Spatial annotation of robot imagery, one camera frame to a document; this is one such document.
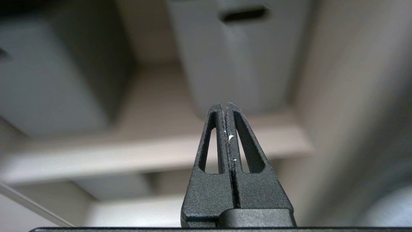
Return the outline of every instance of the blurred background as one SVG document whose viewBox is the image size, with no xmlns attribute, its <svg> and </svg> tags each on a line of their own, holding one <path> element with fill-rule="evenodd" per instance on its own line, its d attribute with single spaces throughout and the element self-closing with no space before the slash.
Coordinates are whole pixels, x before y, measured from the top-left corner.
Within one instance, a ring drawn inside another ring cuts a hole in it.
<svg viewBox="0 0 412 232">
<path fill-rule="evenodd" d="M 298 226 L 412 226 L 410 9 L 1 0 L 1 231 L 179 227 L 207 110 L 226 102 Z"/>
</svg>

